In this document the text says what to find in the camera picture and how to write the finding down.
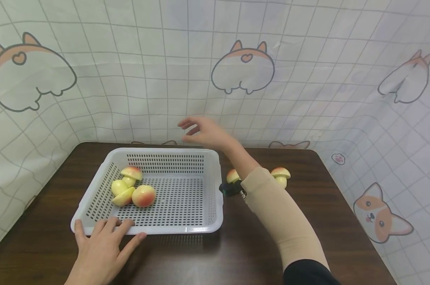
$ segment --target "black sleeve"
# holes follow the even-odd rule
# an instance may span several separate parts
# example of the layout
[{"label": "black sleeve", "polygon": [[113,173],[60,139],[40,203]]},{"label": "black sleeve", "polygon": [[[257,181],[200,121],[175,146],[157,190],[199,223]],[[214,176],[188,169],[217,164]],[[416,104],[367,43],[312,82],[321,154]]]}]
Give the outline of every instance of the black sleeve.
[{"label": "black sleeve", "polygon": [[318,261],[302,259],[288,265],[283,273],[283,284],[340,285],[340,282]]}]

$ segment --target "beige arm sleeve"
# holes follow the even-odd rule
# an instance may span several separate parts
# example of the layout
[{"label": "beige arm sleeve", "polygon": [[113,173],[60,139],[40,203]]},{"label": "beige arm sleeve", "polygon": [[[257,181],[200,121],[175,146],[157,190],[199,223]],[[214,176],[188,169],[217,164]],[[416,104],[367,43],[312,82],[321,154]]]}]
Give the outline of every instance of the beige arm sleeve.
[{"label": "beige arm sleeve", "polygon": [[278,246],[283,270],[300,259],[316,260],[329,269],[312,226],[267,169],[256,168],[242,181],[242,187],[247,193],[246,204]]}]

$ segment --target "hand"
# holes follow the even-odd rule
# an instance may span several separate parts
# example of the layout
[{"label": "hand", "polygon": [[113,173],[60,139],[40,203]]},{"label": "hand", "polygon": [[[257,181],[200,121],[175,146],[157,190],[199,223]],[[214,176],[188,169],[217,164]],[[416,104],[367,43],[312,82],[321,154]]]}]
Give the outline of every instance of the hand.
[{"label": "hand", "polygon": [[107,285],[120,272],[131,253],[147,236],[140,233],[119,250],[123,236],[134,225],[132,220],[121,222],[116,217],[96,223],[90,238],[84,234],[82,222],[75,221],[75,240],[79,255],[65,285]]},{"label": "hand", "polygon": [[178,123],[182,129],[196,125],[182,138],[182,141],[203,145],[213,150],[227,152],[239,142],[227,134],[220,126],[207,117],[187,117]]}]

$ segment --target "paw print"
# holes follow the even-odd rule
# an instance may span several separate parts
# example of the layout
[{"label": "paw print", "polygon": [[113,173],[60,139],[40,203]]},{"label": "paw print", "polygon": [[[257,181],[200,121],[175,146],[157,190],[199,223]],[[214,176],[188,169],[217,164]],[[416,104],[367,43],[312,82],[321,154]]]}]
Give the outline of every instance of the paw print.
[{"label": "paw print", "polygon": [[344,165],[345,164],[345,157],[341,154],[341,153],[334,153],[331,156],[332,160],[335,161],[335,163],[339,164],[339,165]]}]

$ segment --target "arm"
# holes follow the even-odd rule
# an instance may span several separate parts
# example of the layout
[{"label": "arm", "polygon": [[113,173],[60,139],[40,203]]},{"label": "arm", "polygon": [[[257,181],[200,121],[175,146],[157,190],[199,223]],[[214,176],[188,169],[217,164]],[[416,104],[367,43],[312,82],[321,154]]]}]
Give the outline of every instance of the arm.
[{"label": "arm", "polygon": [[183,141],[221,150],[229,158],[247,192],[245,202],[277,244],[285,270],[294,261],[311,259],[329,268],[320,241],[296,202],[233,137],[204,117],[188,117],[182,129],[196,125]]}]

